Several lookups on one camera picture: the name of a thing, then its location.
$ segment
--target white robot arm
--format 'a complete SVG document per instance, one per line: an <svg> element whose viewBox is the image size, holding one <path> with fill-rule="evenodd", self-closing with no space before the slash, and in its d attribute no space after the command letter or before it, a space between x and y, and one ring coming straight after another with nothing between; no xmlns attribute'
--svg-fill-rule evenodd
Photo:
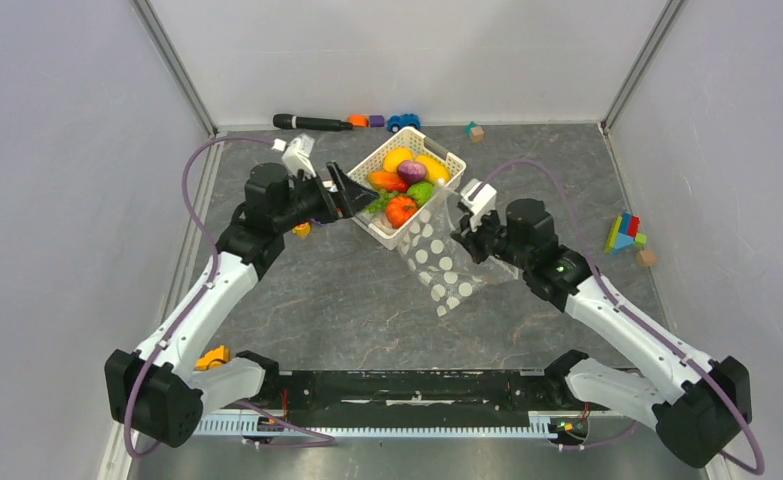
<svg viewBox="0 0 783 480"><path fill-rule="evenodd" d="M261 280L285 247L283 234L311 220L350 218L378 198L327 164L331 185L309 161L313 140L300 135L287 145L282 164L253 168L244 186L246 201L217 241L216 272L209 261L173 313L131 352L115 350L105 364L112 417L168 446L191 436L200 419L236 400L251 398L265 374L278 365L245 352L224 366L194 371L197 359L236 303ZM151 365L145 359L154 358Z"/></svg>
<svg viewBox="0 0 783 480"><path fill-rule="evenodd" d="M511 202L506 224L501 224L494 210L496 194L490 185L476 180L462 190L459 207L465 215L453 239L474 262L493 256L521 269L533 293L593 329L641 372L615 370L571 351L553 362L546 374L560 379L574 398L655 430L685 463L695 467L708 463L741 429L694 366L709 372L749 423L747 369L732 357L717 362L686 344L627 300L605 275L592 272L585 257L559 244L543 202ZM647 328L627 318L627 310ZM684 355L675 354L660 338Z"/></svg>
<svg viewBox="0 0 783 480"><path fill-rule="evenodd" d="M215 275L210 275L214 265L209 261L188 296L152 335L132 353L116 350L106 362L112 417L123 422L128 405L134 403L131 426L169 446L187 441L202 416L256 396L267 377L278 375L278 364L251 352L216 369L199 372L194 367L227 314L284 249L282 235L311 219L331 223L352 217L377 198L334 163L327 165L334 186L324 186L308 160L308 137L298 137L287 149L278 144L285 150L287 168L268 163L253 169L245 185L246 202L235 210L217 242ZM750 386L744 366L732 357L716 362L685 344L624 298L605 276L593 275L582 255L559 244L542 202L512 202L506 209L506 225L501 224L494 210L496 193L477 181L463 189L459 206L465 215L452 238L476 263L493 256L521 269L534 294L592 328L641 372L615 370L570 351L545 369L545 375L558 382L557 389L566 398L633 418L654 429L685 463L704 466L740 427L687 362L710 372L749 422ZM629 309L653 333L626 318L621 309ZM674 354L659 338L677 345L685 356ZM147 370L144 359L151 356L155 360ZM141 377L137 400L130 402L133 384Z"/></svg>

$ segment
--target yellow toy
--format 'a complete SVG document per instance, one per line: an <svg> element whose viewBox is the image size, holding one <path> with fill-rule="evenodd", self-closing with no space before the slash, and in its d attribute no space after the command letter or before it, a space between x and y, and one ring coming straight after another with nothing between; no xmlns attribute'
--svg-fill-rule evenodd
<svg viewBox="0 0 783 480"><path fill-rule="evenodd" d="M299 237L306 238L309 236L309 233L311 233L311 224L309 224L308 222L301 223L296 227L294 227L293 229L291 229L291 233Z"/></svg>
<svg viewBox="0 0 783 480"><path fill-rule="evenodd" d="M382 162L382 169L386 172L397 173L397 167L399 167L401 163L413 158L414 155L411 150L406 147L397 147L385 155L385 160Z"/></svg>
<svg viewBox="0 0 783 480"><path fill-rule="evenodd" d="M226 348L226 345L221 345L197 360L197 366L194 367L194 369L204 371L210 368L217 368L221 365L226 365L226 362L228 361L229 349Z"/></svg>

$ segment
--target blue toy car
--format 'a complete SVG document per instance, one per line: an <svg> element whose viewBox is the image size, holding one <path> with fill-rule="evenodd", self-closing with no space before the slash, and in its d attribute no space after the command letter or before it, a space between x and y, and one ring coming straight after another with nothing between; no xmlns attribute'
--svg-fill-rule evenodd
<svg viewBox="0 0 783 480"><path fill-rule="evenodd" d="M414 113L404 113L403 115L394 115L388 119L385 127L389 132L397 133L403 127L415 127L420 130L420 119Z"/></svg>

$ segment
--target green pepper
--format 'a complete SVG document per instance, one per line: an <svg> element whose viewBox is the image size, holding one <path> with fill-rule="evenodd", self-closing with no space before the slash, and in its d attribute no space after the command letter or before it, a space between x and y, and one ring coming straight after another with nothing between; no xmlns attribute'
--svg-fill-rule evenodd
<svg viewBox="0 0 783 480"><path fill-rule="evenodd" d="M406 195L415 201L418 208L426 205L426 202L432 198L432 184L429 182L418 182L406 191Z"/></svg>
<svg viewBox="0 0 783 480"><path fill-rule="evenodd" d="M397 192L388 193L388 191L386 190L380 190L379 198L371 202L370 205L368 205L367 208L365 208L365 211L371 215L379 212L384 212L385 207L388 206L388 202L390 202L391 199L396 197L397 195L399 195L399 193Z"/></svg>

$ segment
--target polka dot plastic bag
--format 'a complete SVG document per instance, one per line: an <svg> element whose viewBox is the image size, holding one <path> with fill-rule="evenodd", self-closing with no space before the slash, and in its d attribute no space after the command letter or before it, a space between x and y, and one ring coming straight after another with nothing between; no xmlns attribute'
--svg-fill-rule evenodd
<svg viewBox="0 0 783 480"><path fill-rule="evenodd" d="M447 190L441 196L446 201L439 202L432 212L420 212L397 246L409 270L430 289L439 317L485 285L516 280L519 276L517 268L493 258L479 265L473 263L470 254L450 238L461 217L461 211L451 215L451 211L458 210L459 196Z"/></svg>

